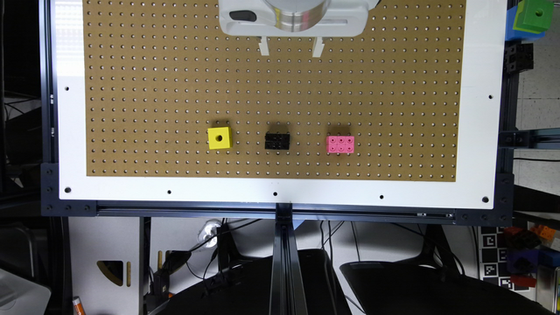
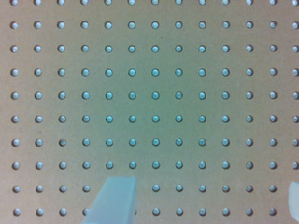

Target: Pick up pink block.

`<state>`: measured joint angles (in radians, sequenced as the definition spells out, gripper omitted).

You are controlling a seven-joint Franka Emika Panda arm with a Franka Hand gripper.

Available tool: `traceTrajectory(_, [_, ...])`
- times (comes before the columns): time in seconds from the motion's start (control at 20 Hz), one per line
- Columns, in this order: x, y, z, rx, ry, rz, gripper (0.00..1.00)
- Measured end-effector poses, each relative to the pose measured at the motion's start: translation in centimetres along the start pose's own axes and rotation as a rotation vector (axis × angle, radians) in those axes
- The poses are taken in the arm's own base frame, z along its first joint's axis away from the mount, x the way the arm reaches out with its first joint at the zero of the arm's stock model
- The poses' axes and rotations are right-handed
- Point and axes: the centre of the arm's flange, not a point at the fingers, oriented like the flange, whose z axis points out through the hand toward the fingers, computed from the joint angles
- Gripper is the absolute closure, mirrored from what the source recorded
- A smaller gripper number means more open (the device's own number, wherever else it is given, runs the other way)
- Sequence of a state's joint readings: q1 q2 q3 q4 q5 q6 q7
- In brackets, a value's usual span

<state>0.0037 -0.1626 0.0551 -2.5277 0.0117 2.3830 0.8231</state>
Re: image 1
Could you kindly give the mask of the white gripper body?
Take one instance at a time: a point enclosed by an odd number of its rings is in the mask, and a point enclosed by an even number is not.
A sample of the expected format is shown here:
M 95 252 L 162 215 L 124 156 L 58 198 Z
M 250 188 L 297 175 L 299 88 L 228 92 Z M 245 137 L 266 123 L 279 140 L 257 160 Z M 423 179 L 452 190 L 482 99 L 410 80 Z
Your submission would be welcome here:
M 379 0 L 219 0 L 228 35 L 353 37 L 361 34 Z

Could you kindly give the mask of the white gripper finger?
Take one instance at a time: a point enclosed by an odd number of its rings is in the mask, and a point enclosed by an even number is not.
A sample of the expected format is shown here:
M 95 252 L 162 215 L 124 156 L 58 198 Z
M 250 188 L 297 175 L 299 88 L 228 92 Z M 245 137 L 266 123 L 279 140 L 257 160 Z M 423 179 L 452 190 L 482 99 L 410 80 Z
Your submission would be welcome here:
M 268 38 L 266 36 L 262 36 L 260 37 L 260 41 L 259 41 L 259 50 L 262 56 L 269 56 L 270 55 L 270 49 L 268 46 Z
M 320 58 L 324 50 L 325 43 L 322 37 L 315 37 L 313 39 L 311 54 L 313 58 Z

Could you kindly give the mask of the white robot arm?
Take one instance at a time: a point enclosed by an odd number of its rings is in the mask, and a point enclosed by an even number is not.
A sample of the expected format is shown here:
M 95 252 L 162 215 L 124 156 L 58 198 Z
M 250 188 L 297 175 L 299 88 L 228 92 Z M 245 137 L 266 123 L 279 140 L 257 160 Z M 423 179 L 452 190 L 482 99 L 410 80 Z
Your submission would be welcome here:
M 354 37 L 367 24 L 379 0 L 219 0 L 220 28 L 227 35 L 258 37 L 261 55 L 268 56 L 268 38 L 313 39 L 319 58 L 324 38 Z

